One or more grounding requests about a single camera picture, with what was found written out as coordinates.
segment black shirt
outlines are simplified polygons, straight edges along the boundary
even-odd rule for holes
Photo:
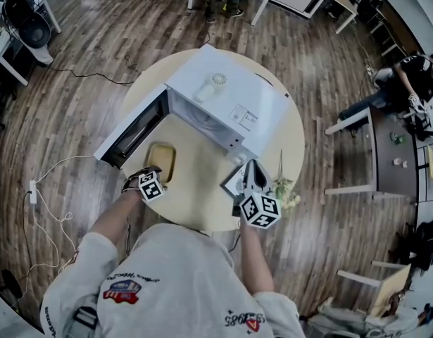
[[[402,70],[407,74],[413,90],[422,100],[429,101],[433,97],[432,63],[424,56],[409,56],[400,62]],[[392,97],[396,111],[404,111],[408,107],[408,90],[404,87],[396,71],[385,84]]]

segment microwave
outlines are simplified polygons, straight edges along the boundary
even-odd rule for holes
[[[175,114],[242,165],[262,154],[289,104],[268,81],[204,45],[142,99],[94,156],[121,169],[162,120]]]

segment person in black shirt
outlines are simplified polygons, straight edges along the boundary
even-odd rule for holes
[[[339,119],[345,120],[369,105],[380,108],[387,115],[400,113],[408,109],[408,100],[412,96],[426,102],[433,97],[433,57],[415,55],[403,59],[393,67],[378,92],[342,111]],[[348,129],[355,131],[367,121],[360,120]]]

